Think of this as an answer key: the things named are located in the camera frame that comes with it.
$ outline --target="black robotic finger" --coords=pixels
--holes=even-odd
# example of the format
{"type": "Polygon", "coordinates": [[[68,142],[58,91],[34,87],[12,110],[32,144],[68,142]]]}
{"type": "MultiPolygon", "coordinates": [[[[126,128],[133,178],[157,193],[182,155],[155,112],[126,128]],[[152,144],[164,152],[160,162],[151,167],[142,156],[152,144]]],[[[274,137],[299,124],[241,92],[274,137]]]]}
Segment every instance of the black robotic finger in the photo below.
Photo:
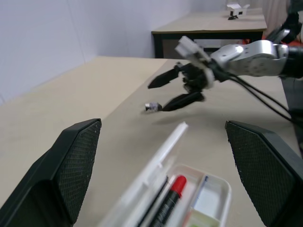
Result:
{"type": "Polygon", "coordinates": [[[170,100],[165,106],[163,106],[162,111],[174,111],[181,109],[194,102],[201,102],[204,100],[203,95],[200,92],[193,92],[189,94],[181,94],[172,100],[170,100]]]}
{"type": "Polygon", "coordinates": [[[178,77],[179,70],[177,67],[174,67],[172,70],[169,70],[161,75],[158,75],[148,86],[148,89],[162,87],[168,84],[171,80],[178,77]]]}

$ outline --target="table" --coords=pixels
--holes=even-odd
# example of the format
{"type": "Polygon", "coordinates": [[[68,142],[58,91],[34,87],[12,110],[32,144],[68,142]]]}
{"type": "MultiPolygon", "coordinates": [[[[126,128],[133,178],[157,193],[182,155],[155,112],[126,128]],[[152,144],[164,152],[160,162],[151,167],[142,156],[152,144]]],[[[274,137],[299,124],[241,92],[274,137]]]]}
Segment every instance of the table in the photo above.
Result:
{"type": "MultiPolygon", "coordinates": [[[[181,78],[162,88],[146,88],[153,74],[167,71],[175,61],[98,57],[0,106],[0,204],[63,129],[101,118],[93,174],[75,224],[98,227],[159,146],[185,121],[189,129],[178,162],[230,183],[228,227],[263,226],[241,184],[224,124],[237,120],[275,131],[299,152],[292,125],[230,81],[216,82],[205,91],[204,103],[170,113],[142,114],[146,102],[163,104],[184,92],[181,78]]],[[[286,103],[280,79],[244,78],[286,103]]]]}
{"type": "Polygon", "coordinates": [[[192,13],[153,30],[155,58],[163,58],[163,40],[180,39],[262,39],[267,25],[262,9],[249,9],[247,15],[228,20],[229,12],[192,13]]]}

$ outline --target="white wall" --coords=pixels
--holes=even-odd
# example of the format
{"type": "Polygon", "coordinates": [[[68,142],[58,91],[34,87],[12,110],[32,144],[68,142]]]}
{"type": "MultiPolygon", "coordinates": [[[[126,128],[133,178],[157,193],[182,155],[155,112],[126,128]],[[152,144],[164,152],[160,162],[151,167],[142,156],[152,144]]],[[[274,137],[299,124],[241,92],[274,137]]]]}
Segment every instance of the white wall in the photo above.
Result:
{"type": "Polygon", "coordinates": [[[0,0],[0,93],[4,100],[83,62],[66,1],[0,0]]]}
{"type": "Polygon", "coordinates": [[[151,30],[218,5],[207,0],[0,0],[1,97],[8,101],[97,55],[153,57],[151,30]]]}

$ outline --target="white robot part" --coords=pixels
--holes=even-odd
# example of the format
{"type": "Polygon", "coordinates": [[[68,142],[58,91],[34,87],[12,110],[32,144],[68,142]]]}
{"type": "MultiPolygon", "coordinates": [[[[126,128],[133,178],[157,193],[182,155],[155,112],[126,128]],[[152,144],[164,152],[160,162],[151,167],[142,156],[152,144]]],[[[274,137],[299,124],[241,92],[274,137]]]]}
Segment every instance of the white robot part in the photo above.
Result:
{"type": "Polygon", "coordinates": [[[231,16],[239,16],[239,15],[246,15],[247,9],[250,5],[245,5],[244,7],[241,7],[237,2],[232,2],[227,4],[228,10],[231,12],[231,16]]]}
{"type": "Polygon", "coordinates": [[[206,89],[210,89],[214,85],[214,73],[211,69],[203,64],[203,61],[210,62],[211,58],[199,47],[194,41],[186,36],[179,40],[179,45],[175,50],[185,59],[191,61],[193,65],[202,69],[207,79],[206,89]]]}

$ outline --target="small metal object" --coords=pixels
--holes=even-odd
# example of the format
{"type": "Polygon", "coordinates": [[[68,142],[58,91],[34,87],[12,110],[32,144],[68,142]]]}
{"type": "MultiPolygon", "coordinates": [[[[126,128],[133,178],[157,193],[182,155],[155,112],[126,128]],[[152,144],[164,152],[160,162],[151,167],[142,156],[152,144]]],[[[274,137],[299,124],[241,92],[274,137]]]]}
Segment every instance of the small metal object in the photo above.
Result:
{"type": "Polygon", "coordinates": [[[162,111],[162,106],[159,103],[146,103],[145,111],[147,111],[147,112],[162,111]]]}

